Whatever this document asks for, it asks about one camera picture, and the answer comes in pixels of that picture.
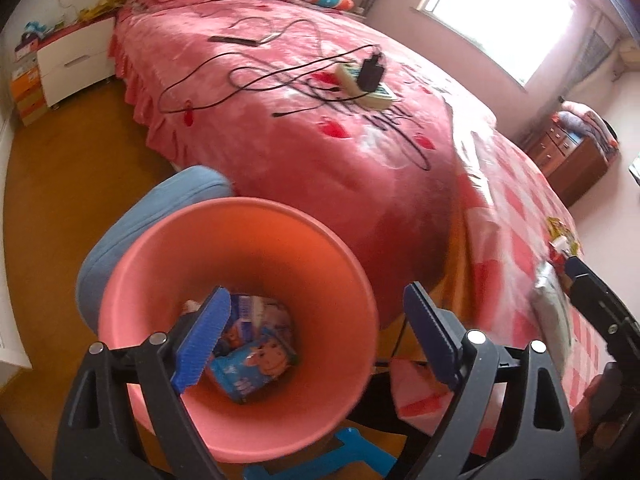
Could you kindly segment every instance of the dresser drawer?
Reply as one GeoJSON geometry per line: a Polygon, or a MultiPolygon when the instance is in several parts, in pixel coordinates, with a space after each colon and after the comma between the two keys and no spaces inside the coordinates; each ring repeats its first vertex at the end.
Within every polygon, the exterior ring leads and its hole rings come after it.
{"type": "Polygon", "coordinates": [[[546,134],[555,143],[556,146],[560,146],[564,142],[564,138],[566,137],[566,131],[555,125],[551,126],[546,131],[546,134]]]}
{"type": "Polygon", "coordinates": [[[564,155],[553,142],[550,142],[546,149],[534,159],[534,162],[545,176],[549,176],[564,162],[564,155]]]}
{"type": "Polygon", "coordinates": [[[101,20],[76,30],[38,51],[40,76],[44,78],[56,68],[73,63],[83,56],[107,52],[113,35],[115,18],[101,20]]]}
{"type": "Polygon", "coordinates": [[[562,139],[562,143],[558,144],[558,148],[560,148],[560,151],[564,153],[564,156],[568,156],[577,147],[578,145],[573,142],[569,136],[565,136],[564,139],[562,139]]]}
{"type": "Polygon", "coordinates": [[[61,65],[42,78],[42,89],[47,105],[62,101],[72,94],[115,73],[113,59],[106,52],[94,56],[81,57],[76,61],[61,65]]]}
{"type": "Polygon", "coordinates": [[[541,136],[540,139],[538,140],[538,142],[529,149],[528,153],[529,153],[530,158],[532,158],[533,161],[536,162],[538,160],[538,157],[543,152],[548,150],[549,147],[551,147],[551,146],[555,146],[555,144],[551,140],[551,138],[547,134],[541,136]]]}

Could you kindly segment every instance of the wooden floor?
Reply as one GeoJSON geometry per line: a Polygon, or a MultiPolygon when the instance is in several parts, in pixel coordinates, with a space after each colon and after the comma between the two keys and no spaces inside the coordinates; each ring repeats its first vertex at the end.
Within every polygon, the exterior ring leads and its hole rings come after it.
{"type": "MultiPolygon", "coordinates": [[[[18,131],[11,152],[4,200],[6,271],[33,371],[7,386],[0,415],[49,477],[63,403],[95,338],[76,311],[80,265],[127,209],[173,174],[167,161],[145,147],[146,129],[131,117],[122,83],[99,84],[18,131]]],[[[383,338],[383,353],[392,344],[393,337],[383,338]]],[[[367,437],[395,454],[403,443],[397,436],[367,437]]],[[[153,462],[162,466],[155,438],[145,433],[143,439],[153,462]]],[[[234,478],[238,471],[228,469],[234,478]]]]}

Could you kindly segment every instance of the pink bedspread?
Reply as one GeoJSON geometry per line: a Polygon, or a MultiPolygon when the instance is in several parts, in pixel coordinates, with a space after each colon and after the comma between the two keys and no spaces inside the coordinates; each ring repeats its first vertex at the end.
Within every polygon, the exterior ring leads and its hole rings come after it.
{"type": "MultiPolygon", "coordinates": [[[[343,59],[364,59],[374,50],[366,46],[343,59]]],[[[443,94],[454,113],[495,123],[491,111],[442,70],[340,14],[274,0],[127,7],[111,51],[135,120],[149,126],[148,146],[179,166],[215,168],[239,194],[276,200],[324,222],[364,266],[382,326],[401,313],[407,283],[430,286],[439,279],[454,185],[443,94]],[[214,34],[259,39],[299,19],[313,23],[293,25],[259,48],[207,41],[214,34]],[[317,62],[319,50],[331,57],[368,44],[381,47],[385,82],[400,101],[385,112],[348,101],[324,104],[321,98],[346,95],[336,91],[332,62],[317,62]],[[207,59],[230,52],[235,54],[205,64],[162,95],[207,59]],[[236,88],[266,72],[312,62],[244,91],[236,88]],[[271,87],[280,88],[256,91],[271,87]],[[189,109],[225,98],[211,108],[189,109]]]]}
{"type": "MultiPolygon", "coordinates": [[[[489,126],[454,117],[458,189],[465,212],[474,279],[473,327],[494,342],[524,348],[543,336],[529,303],[536,267],[548,259],[546,219],[575,232],[574,220],[532,160],[489,126]]],[[[573,410],[608,361],[603,338],[570,308],[572,344],[562,387],[573,410]]],[[[392,389],[398,416],[433,434],[453,395],[408,360],[394,360],[392,389]]],[[[504,384],[494,387],[474,452],[485,454],[494,435],[504,384]]]]}

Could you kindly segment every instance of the window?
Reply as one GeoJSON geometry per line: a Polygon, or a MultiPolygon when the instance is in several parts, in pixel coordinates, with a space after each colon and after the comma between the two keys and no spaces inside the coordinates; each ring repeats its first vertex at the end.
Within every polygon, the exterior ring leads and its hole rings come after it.
{"type": "Polygon", "coordinates": [[[524,85],[564,34],[571,0],[423,0],[419,10],[466,37],[524,85]]]}

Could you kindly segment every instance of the blue cushion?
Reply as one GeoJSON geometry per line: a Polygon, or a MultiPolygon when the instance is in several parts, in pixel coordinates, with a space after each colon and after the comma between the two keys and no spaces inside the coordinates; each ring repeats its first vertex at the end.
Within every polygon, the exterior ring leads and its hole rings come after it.
{"type": "Polygon", "coordinates": [[[142,233],[184,207],[233,195],[230,182],[204,166],[181,171],[149,191],[106,232],[80,268],[76,303],[87,326],[97,333],[102,295],[111,273],[142,233]]]}

